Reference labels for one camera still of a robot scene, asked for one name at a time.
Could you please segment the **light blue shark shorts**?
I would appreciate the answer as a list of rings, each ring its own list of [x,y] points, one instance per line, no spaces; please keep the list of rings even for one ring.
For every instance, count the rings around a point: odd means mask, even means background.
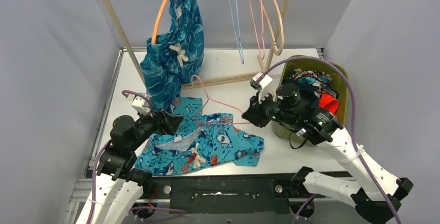
[[[236,128],[232,114],[204,115],[202,108],[201,98],[176,97],[166,111],[183,121],[172,135],[151,135],[134,167],[176,176],[229,162],[257,166],[264,139]]]

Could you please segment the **navy blue shorts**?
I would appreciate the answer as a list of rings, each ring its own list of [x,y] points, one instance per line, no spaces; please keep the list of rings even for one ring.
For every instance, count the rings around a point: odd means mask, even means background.
[[[316,95],[315,89],[313,86],[307,83],[300,83],[294,79],[285,79],[282,81],[282,84],[291,83],[298,87],[299,94],[301,98],[310,103],[313,108],[318,108],[319,106],[319,95]]]

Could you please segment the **light blue hanger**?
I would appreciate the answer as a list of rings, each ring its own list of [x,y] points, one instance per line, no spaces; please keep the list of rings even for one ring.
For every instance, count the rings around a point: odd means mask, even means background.
[[[238,0],[228,0],[231,22],[233,26],[233,32],[238,48],[240,62],[244,64],[244,53],[243,53],[243,45],[241,42],[241,28],[240,28],[240,17],[239,17],[239,5]]]

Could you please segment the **teal shark print shorts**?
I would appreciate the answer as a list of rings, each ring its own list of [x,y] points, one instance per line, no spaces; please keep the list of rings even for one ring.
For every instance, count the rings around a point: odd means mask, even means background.
[[[182,85],[199,73],[204,58],[204,28],[197,0],[169,0],[168,32],[146,41],[140,63],[154,109],[167,108]]]

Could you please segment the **orange shorts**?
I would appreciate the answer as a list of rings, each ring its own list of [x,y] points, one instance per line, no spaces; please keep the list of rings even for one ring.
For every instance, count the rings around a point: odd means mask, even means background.
[[[319,99],[318,107],[324,108],[332,114],[336,114],[339,107],[339,101],[330,94],[323,94]]]

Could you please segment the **comic print shorts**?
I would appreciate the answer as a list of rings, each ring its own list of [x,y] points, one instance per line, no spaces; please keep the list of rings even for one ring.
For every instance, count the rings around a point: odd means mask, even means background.
[[[290,73],[289,78],[298,82],[300,85],[311,86],[314,94],[318,98],[324,94],[328,94],[335,99],[339,98],[338,91],[330,87],[333,78],[326,72],[296,68]]]

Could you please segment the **orange wooden hanger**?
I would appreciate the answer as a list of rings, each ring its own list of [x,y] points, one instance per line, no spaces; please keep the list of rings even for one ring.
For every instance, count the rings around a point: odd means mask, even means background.
[[[162,18],[165,6],[166,6],[168,1],[169,0],[163,0],[161,5],[160,5],[160,8],[158,10],[158,13],[157,13],[157,16],[156,16],[156,20],[155,20],[155,24],[154,24],[154,28],[153,28],[151,44],[155,44],[156,43],[157,33],[158,33],[159,26],[160,26],[161,18]]]

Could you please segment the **pink wire hanger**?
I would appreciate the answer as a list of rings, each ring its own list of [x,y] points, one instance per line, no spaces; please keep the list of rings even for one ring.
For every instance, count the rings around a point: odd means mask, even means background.
[[[264,30],[265,30],[265,25],[264,25],[264,20],[265,20],[265,16],[264,16],[264,6],[263,6],[263,1],[262,0],[257,0],[258,2],[258,6],[259,6],[259,11],[258,13],[254,13],[253,10],[253,5],[252,5],[252,1],[249,1],[249,7],[250,7],[250,13],[251,13],[251,19],[252,19],[252,23],[253,23],[253,28],[254,28],[254,34],[255,34],[255,38],[256,38],[256,43],[257,43],[257,49],[258,49],[258,60],[262,61],[265,58],[265,51],[266,51],[266,47],[265,47],[265,40],[264,40]],[[259,16],[260,17],[260,24],[257,25],[257,21],[255,16]]]

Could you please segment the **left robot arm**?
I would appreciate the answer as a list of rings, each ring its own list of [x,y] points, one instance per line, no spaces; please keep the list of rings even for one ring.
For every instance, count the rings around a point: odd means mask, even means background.
[[[147,140],[153,134],[175,134],[182,116],[164,110],[151,116],[117,117],[110,140],[98,153],[91,178],[91,191],[76,223],[122,223],[140,197],[154,193],[150,172],[134,167]]]

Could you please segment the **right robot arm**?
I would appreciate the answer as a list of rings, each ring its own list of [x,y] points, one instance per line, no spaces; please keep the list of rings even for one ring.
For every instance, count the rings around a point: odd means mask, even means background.
[[[353,141],[337,117],[303,100],[295,84],[279,86],[276,96],[259,83],[252,82],[251,86],[257,92],[250,98],[244,119],[260,128],[271,121],[291,126],[293,134],[328,153],[352,176],[344,180],[304,166],[291,180],[296,195],[319,194],[338,200],[352,206],[369,223],[386,223],[394,218],[413,187],[408,178],[396,177],[381,167]]]

